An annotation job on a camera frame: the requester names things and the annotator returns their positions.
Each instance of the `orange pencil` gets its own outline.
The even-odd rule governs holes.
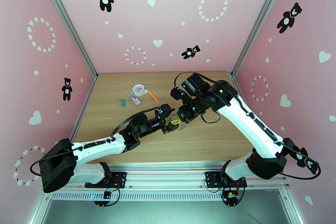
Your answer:
[[[153,95],[151,91],[148,91],[149,95],[154,99],[155,102],[160,103],[159,100]]]

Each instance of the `wooden table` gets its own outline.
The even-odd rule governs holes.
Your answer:
[[[182,105],[170,96],[173,81],[179,72],[149,72],[100,74],[90,96],[75,142],[85,142],[107,137],[124,119],[136,112],[159,104],[150,95],[140,98],[136,106],[127,96],[133,85],[144,84],[159,99],[176,110]],[[231,82],[226,71],[202,71],[203,75]],[[181,83],[191,74],[178,78]],[[126,106],[118,105],[126,99]],[[147,113],[148,119],[154,112]],[[204,118],[214,121],[218,116],[209,110]],[[189,123],[184,130],[163,134],[157,131],[141,139],[141,144],[132,151],[98,159],[107,163],[146,163],[171,161],[213,161],[236,159],[248,153],[252,145],[245,136],[224,116],[216,124],[206,124],[200,117]]]

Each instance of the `wire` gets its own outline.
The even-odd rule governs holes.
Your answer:
[[[132,116],[130,116],[129,118],[125,119],[124,121],[122,121],[112,132],[111,134],[111,138],[113,138],[113,136],[116,134],[116,132],[121,128],[123,127],[127,122],[131,121],[133,118],[141,115],[141,114],[144,114],[146,112],[150,112],[150,111],[153,111],[153,110],[157,110],[159,109],[160,107],[154,107],[154,108],[151,108],[151,109],[147,109],[147,110],[144,110],[144,111],[140,111],[138,113],[135,113],[133,114]]]
[[[299,152],[299,151],[293,150],[292,148],[288,147],[288,146],[287,146],[286,144],[284,144],[283,142],[280,142],[280,141],[277,141],[277,142],[280,143],[281,145],[283,145],[284,147],[290,149],[290,150],[293,151],[294,153],[296,153],[296,154],[298,154],[298,155],[300,155],[300,156],[302,156],[302,157],[304,157],[304,158],[306,158],[306,159],[312,161],[312,162],[315,163],[315,164],[317,165],[317,167],[318,167],[318,173],[315,174],[314,176],[311,176],[311,177],[297,177],[297,176],[292,176],[292,175],[289,175],[289,174],[284,174],[284,173],[282,173],[282,172],[279,173],[279,174],[281,174],[281,175],[283,175],[283,176],[286,176],[286,177],[289,177],[289,178],[300,179],[300,180],[311,180],[311,179],[315,179],[315,178],[317,178],[317,177],[319,177],[319,176],[321,175],[321,168],[320,168],[320,165],[318,164],[318,162],[316,162],[314,159],[312,159],[312,158],[310,158],[310,157],[308,157],[308,156],[302,154],[302,153]]]
[[[81,146],[81,147],[78,147],[78,148],[73,149],[73,150],[68,150],[68,151],[63,152],[63,153],[60,153],[60,154],[56,154],[56,155],[52,155],[52,156],[50,156],[50,157],[42,158],[42,159],[40,159],[40,160],[35,161],[35,162],[30,166],[29,170],[30,170],[30,172],[31,172],[32,174],[35,174],[35,175],[37,175],[37,176],[41,176],[41,174],[38,174],[38,173],[36,173],[36,172],[33,171],[33,166],[36,165],[37,163],[40,163],[40,162],[42,162],[42,161],[44,161],[44,160],[47,160],[47,159],[51,159],[51,158],[59,157],[59,156],[61,156],[61,155],[65,155],[65,154],[68,154],[68,153],[70,153],[70,152],[74,152],[75,150],[82,150],[82,149],[83,149],[83,147]]]
[[[209,189],[207,188],[207,186],[205,185],[205,183],[206,183],[206,181],[203,182],[203,185],[204,185],[204,187],[207,189],[207,191],[209,191],[209,192],[211,192],[211,193],[217,193],[217,192],[221,189],[221,185],[222,185],[223,181],[220,182],[219,187],[218,187],[218,189],[217,189],[216,191],[211,191],[211,190],[209,190]]]
[[[207,122],[207,121],[204,119],[203,114],[201,114],[201,118],[202,118],[202,120],[203,120],[205,123],[207,123],[207,124],[214,124],[214,123],[217,123],[218,121],[220,121],[221,115],[220,115],[217,111],[214,111],[214,110],[213,110],[213,112],[216,113],[216,114],[218,115],[218,119],[217,119],[216,121],[213,121],[213,122]]]

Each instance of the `circle of hearts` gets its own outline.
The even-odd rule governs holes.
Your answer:
[[[258,81],[258,79],[262,80],[263,82],[265,82],[265,88],[266,88],[265,89],[266,91],[264,92],[265,96],[263,96],[261,98],[258,98],[258,97],[255,96],[254,89],[253,89],[253,86],[254,86],[255,82]],[[259,75],[258,77],[255,77],[254,80],[251,83],[251,93],[252,93],[252,97],[255,98],[255,100],[257,102],[259,102],[259,101],[263,102],[265,100],[265,98],[268,96],[268,83],[266,81],[266,78],[263,78],[261,75]]]
[[[200,15],[201,19],[204,20],[204,21],[206,21],[206,22],[209,22],[209,21],[210,22],[214,22],[214,21],[218,20],[219,18],[221,18],[224,15],[224,11],[226,11],[228,9],[228,6],[227,6],[228,5],[228,0],[222,0],[222,1],[224,1],[223,2],[224,7],[221,10],[221,12],[218,14],[218,16],[216,16],[215,18],[213,18],[213,17],[209,18],[209,17],[206,17],[203,14],[203,11],[202,11],[203,6],[202,6],[202,4],[205,3],[205,0],[201,0],[200,1],[200,5],[198,6],[198,14]]]
[[[131,61],[129,58],[128,58],[128,53],[131,51],[131,50],[138,50],[138,51],[141,51],[141,53],[144,55],[143,59],[141,62],[139,63],[135,63],[133,61]],[[130,47],[130,48],[127,48],[126,49],[126,52],[125,52],[125,58],[126,58],[126,61],[128,61],[130,64],[134,64],[134,65],[140,65],[140,64],[143,64],[146,60],[147,60],[147,56],[146,56],[146,52],[141,50],[141,48],[139,47]]]
[[[36,151],[36,150],[37,150],[37,151],[40,151],[41,153],[45,152],[45,149],[44,149],[44,148],[41,148],[41,147],[39,147],[38,145],[34,145],[34,146],[32,147],[31,150],[25,150],[24,152],[27,151],[27,153],[24,155],[24,152],[23,152],[21,158],[18,159],[18,160],[15,162],[15,164],[14,164],[14,168],[15,168],[14,173],[17,173],[17,175],[16,175],[16,177],[13,176],[13,179],[15,179],[15,181],[16,181],[16,185],[17,185],[18,187],[20,187],[21,185],[26,185],[28,182],[30,183],[30,179],[27,180],[27,181],[23,181],[23,180],[21,180],[20,178],[18,178],[19,175],[20,175],[20,173],[19,173],[18,170],[16,170],[16,169],[18,169],[18,166],[22,164],[21,161],[22,161],[23,157],[28,156],[28,155],[29,155],[29,152]],[[32,180],[33,180],[33,181],[36,181],[36,180],[38,180],[38,178],[39,178],[39,176],[36,176],[36,175],[35,175],[35,178],[32,179]]]
[[[43,49],[42,49],[41,46],[39,46],[35,41],[33,41],[33,36],[30,35],[30,33],[33,31],[32,27],[34,26],[34,22],[35,22],[35,23],[38,23],[39,21],[40,21],[41,23],[45,24],[47,27],[49,27],[49,30],[50,30],[50,32],[51,32],[51,36],[54,38],[54,39],[52,40],[52,43],[50,44],[50,46],[47,47],[47,48],[43,48]],[[39,19],[38,19],[37,17],[34,17],[32,20],[30,20],[30,21],[28,22],[28,27],[27,27],[28,38],[29,38],[29,40],[31,41],[32,46],[33,46],[33,47],[36,47],[36,49],[37,49],[38,51],[40,51],[40,52],[43,52],[43,53],[51,52],[51,51],[54,49],[54,47],[55,47],[54,44],[56,44],[56,39],[55,39],[56,36],[55,36],[55,33],[54,33],[53,31],[54,31],[54,29],[50,26],[49,22],[46,21],[44,18],[39,18]]]

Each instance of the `pink wallpaper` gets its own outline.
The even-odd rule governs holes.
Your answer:
[[[296,6],[292,13],[296,2],[302,11]],[[238,74],[252,109],[320,163],[317,179],[289,179],[310,224],[334,223],[336,218],[335,14],[335,0],[275,0]],[[283,26],[288,27],[279,33]],[[292,160],[285,172],[312,175]]]
[[[109,73],[231,70],[264,0],[63,2],[98,73]]]
[[[30,164],[69,137],[93,77],[51,0],[0,6],[0,223],[22,224],[42,188]]]

